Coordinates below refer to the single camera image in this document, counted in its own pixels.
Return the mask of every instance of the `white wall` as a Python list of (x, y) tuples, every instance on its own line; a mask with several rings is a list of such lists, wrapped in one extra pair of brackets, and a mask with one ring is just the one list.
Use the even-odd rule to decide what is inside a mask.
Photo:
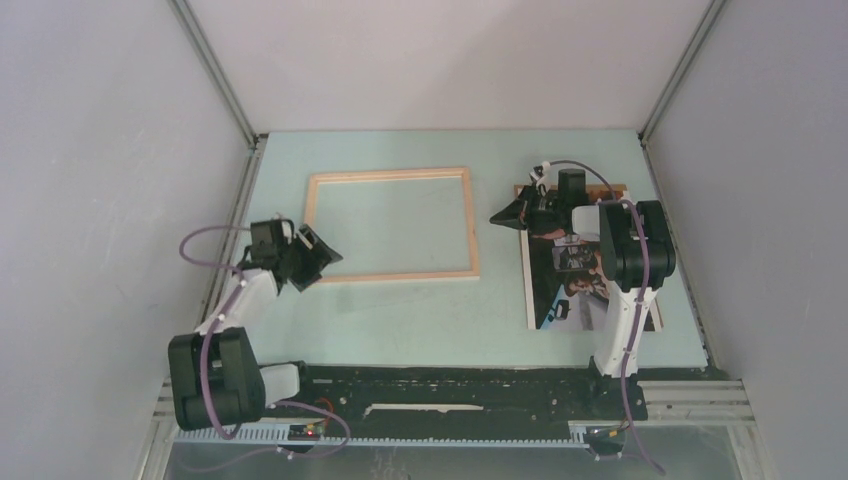
[(191, 3), (268, 132), (639, 128), (709, 1)]
[(845, 478), (848, 4), (730, 2), (653, 141), (720, 358), (786, 480)]
[(164, 0), (3, 2), (0, 85), (2, 477), (129, 478), (246, 147)]

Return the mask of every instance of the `wooden frame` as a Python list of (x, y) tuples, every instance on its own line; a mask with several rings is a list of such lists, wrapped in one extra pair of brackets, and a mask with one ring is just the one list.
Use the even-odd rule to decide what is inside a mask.
[(465, 203), (465, 227), (468, 237), (468, 258), (471, 262), (470, 270), (325, 276), (319, 283), (393, 282), (402, 280), (480, 278), (480, 257), (477, 252), (477, 231), (474, 226), (474, 204), (471, 200), (471, 170), (468, 167), (318, 173), (312, 175), (309, 177), (309, 190), (306, 195), (306, 211), (303, 215), (303, 223), (308, 225), (313, 224), (315, 220), (315, 209), (318, 204), (318, 187), (323, 184), (387, 182), (393, 180), (430, 180), (436, 178), (459, 178), (462, 180), (462, 196)]

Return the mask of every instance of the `metal bracket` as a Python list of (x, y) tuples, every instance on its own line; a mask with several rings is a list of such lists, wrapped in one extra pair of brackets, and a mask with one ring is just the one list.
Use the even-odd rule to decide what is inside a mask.
[(194, 47), (197, 56), (200, 58), (200, 62), (203, 64), (203, 68), (209, 74), (218, 93), (221, 94), (227, 108), (233, 115), (233, 119), (238, 123), (239, 129), (242, 131), (248, 146), (255, 146), (257, 141), (256, 132), (250, 125), (247, 114), (244, 112), (241, 103), (239, 103), (233, 86), (230, 85), (230, 81), (224, 74), (224, 69), (221, 67), (218, 57), (215, 56), (215, 52), (212, 50), (212, 46), (209, 44), (209, 40), (206, 38), (206, 34), (203, 32), (203, 28), (201, 28), (200, 22), (197, 20), (197, 15), (191, 8), (191, 5), (189, 5), (188, 0), (169, 0), (168, 3), (171, 4), (174, 15), (176, 15), (177, 20), (179, 20), (180, 25), (182, 25), (183, 30), (188, 35), (192, 47)]

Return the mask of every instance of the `photograph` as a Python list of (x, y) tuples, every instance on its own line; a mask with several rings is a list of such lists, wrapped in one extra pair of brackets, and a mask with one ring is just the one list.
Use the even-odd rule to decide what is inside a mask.
[[(515, 194), (524, 185), (515, 186)], [(613, 185), (616, 198), (628, 198), (625, 185)], [(604, 185), (587, 185), (589, 201), (608, 200)], [(532, 330), (602, 330), (609, 306), (607, 279), (601, 268), (597, 236), (556, 230), (544, 235), (520, 232), (524, 270), (527, 326)], [(659, 332), (662, 320), (653, 302), (645, 321), (646, 332)]]

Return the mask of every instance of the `light blue table surface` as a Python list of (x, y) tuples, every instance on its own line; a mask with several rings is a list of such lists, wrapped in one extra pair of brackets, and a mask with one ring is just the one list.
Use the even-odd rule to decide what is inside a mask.
[[(592, 332), (528, 330), (519, 235), (488, 223), (513, 198), (513, 185), (525, 182), (534, 165), (558, 158), (583, 161), (612, 183), (627, 184), (634, 200), (656, 198), (631, 130), (271, 134), (247, 222), (268, 219), (276, 212), (301, 222), (313, 173), (469, 167), (481, 274), (476, 280), (315, 285), (300, 294), (286, 287), (265, 319), (251, 327), (257, 359), (372, 366), (586, 366), (595, 349)], [(344, 193), (334, 191), (339, 198)], [(359, 201), (357, 192), (362, 195)], [(374, 201), (373, 194), (363, 189), (346, 193), (348, 210)], [(332, 211), (331, 199), (325, 200), (330, 206), (321, 204), (319, 197), (319, 214), (322, 209)], [(461, 211), (462, 205), (456, 208)], [(416, 215), (439, 212), (419, 209)], [(443, 223), (454, 225), (456, 220)], [(334, 237), (338, 243), (331, 246), (346, 254), (345, 242), (335, 238), (338, 234), (325, 235), (320, 228), (329, 227), (319, 226), (318, 233)], [(427, 236), (415, 238), (418, 247), (427, 248)], [(397, 248), (411, 246), (415, 245), (405, 242)], [(367, 255), (379, 251), (372, 249)], [(363, 261), (362, 255), (364, 250), (357, 263)], [(332, 268), (325, 273), (331, 274)], [(639, 365), (706, 365), (678, 272), (666, 280), (658, 301), (665, 328), (645, 334)]]

